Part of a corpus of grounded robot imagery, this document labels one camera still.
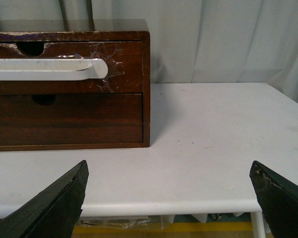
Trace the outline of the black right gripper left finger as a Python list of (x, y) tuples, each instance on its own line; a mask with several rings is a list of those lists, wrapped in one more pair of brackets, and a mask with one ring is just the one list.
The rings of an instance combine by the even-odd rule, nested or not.
[(0, 238), (69, 238), (79, 220), (88, 180), (85, 160), (0, 221)]

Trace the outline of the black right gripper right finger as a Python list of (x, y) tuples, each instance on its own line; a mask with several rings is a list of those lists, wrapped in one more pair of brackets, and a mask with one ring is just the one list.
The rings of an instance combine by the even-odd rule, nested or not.
[(253, 161), (249, 176), (275, 238), (298, 238), (298, 185)]

